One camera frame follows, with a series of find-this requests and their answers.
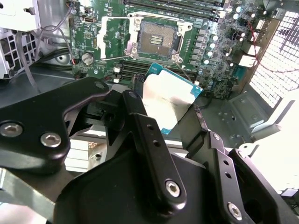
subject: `capacitor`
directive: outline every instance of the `capacitor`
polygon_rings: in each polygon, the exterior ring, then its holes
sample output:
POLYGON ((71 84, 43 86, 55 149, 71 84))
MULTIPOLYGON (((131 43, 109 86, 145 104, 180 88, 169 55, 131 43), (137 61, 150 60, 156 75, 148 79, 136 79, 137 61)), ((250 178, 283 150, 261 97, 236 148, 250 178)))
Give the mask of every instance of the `capacitor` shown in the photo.
POLYGON ((244 37, 244 36, 245 36, 245 33, 242 32, 242 31, 239 31, 239 32, 238 32, 238 36, 244 37))
POLYGON ((235 11, 236 11, 237 13, 240 13, 240 12, 242 11, 242 7, 241 7, 241 6, 238 6, 237 8, 235 8, 235 11))
POLYGON ((212 36, 212 40, 213 40, 213 41, 217 41, 217 40, 218 40, 218 36, 217 36, 217 35, 213 35, 213 36, 212 36))
POLYGON ((213 53, 211 51, 207 52, 207 54, 209 57, 211 57, 213 55, 213 53))
POLYGON ((241 37, 241 36, 237 36, 235 39, 240 41, 240 42, 242 42, 244 40, 243 37, 241 37))
POLYGON ((236 13, 236 14, 233 15, 233 19, 234 20, 237 20, 238 18, 239 18, 239 14, 238 13, 236 13))
POLYGON ((215 47, 216 47, 216 44, 214 44, 214 43, 211 43, 211 44, 210 44, 210 48, 213 49, 213 48, 215 48, 215 47))
POLYGON ((247 15, 250 16, 251 18, 254 18, 256 16, 256 14, 253 12, 248 12, 247 15))
POLYGON ((91 65, 94 62, 94 57, 91 53, 85 53, 81 57, 82 61, 86 65, 91 65))

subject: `mounting hole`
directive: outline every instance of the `mounting hole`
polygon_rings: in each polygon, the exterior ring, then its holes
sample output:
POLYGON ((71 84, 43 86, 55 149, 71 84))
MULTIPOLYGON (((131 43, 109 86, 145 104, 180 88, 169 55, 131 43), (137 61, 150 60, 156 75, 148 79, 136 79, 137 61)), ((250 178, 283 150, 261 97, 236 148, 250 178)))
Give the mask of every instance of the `mounting hole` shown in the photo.
POLYGON ((161 146, 160 142, 158 142, 157 140, 153 140, 153 144, 156 147, 160 147, 161 146))
POLYGON ((148 128, 152 131, 154 130, 154 127, 152 125, 148 125, 148 128))
POLYGON ((228 172, 225 172, 225 175, 226 175, 229 179, 232 179, 232 176, 231 176, 228 172))

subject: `ram slot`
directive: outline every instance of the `ram slot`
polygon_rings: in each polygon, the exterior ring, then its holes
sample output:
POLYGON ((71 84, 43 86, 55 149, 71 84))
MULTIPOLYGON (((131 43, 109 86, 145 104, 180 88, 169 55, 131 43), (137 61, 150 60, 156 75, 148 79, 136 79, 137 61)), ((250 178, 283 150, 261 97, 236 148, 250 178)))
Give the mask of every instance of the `ram slot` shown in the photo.
POLYGON ((177 14, 183 14, 183 15, 189 15, 189 16, 194 16, 197 18, 202 18, 202 19, 209 19, 210 16, 206 14, 198 14, 198 13, 193 13, 193 12, 187 12, 187 11, 181 11, 179 9, 174 9, 174 8, 168 8, 168 7, 162 7, 162 6, 157 6, 157 5, 150 5, 146 3, 141 3, 133 0, 127 0, 126 4, 131 5, 131 6, 142 6, 142 7, 147 7, 147 8, 153 8, 155 10, 162 10, 166 11, 169 13, 177 13, 177 14))
POLYGON ((168 6, 181 7, 182 9, 185 9, 185 10, 192 10, 192 8, 195 8, 196 10, 198 9, 200 11, 208 12, 208 13, 210 13, 212 11, 212 9, 208 8, 208 7, 201 7, 201 6, 193 5, 193 4, 190 6, 190 4, 188 4, 188 3, 178 2, 178 1, 173 1, 173 0, 152 0, 152 2, 157 2, 157 3, 162 2, 168 6))

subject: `silver screw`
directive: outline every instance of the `silver screw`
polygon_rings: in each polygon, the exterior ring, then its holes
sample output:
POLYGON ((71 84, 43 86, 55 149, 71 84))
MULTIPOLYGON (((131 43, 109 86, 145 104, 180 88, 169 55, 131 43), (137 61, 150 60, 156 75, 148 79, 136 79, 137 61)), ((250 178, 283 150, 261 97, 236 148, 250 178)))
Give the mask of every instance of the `silver screw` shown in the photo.
POLYGON ((72 14, 72 15, 75 15, 75 14, 77 14, 77 11, 76 11, 75 9, 72 9, 72 10, 71 10, 71 14, 72 14))
POLYGON ((177 55, 172 55, 172 56, 171 56, 171 59, 172 59, 173 61, 176 61, 176 59, 177 59, 177 55))
POLYGON ((228 203, 228 210, 232 214, 232 216, 236 218, 236 220, 239 220, 239 221, 242 220, 241 211, 233 203, 231 203, 231 202, 228 203))
POLYGON ((41 136, 41 143, 50 148, 56 148, 61 144, 61 137, 56 133, 45 133, 41 136))
POLYGON ((23 128, 21 125, 16 123, 6 123, 1 125, 0 134, 5 137, 17 137, 22 134, 23 128))
POLYGON ((141 23, 140 19, 135 19, 135 23, 139 25, 141 23))
POLYGON ((220 137, 217 134, 213 134, 214 138, 216 138, 218 141, 220 140, 220 137))
POLYGON ((178 197, 181 193, 179 186, 173 181, 166 181, 166 190, 173 196, 178 197))

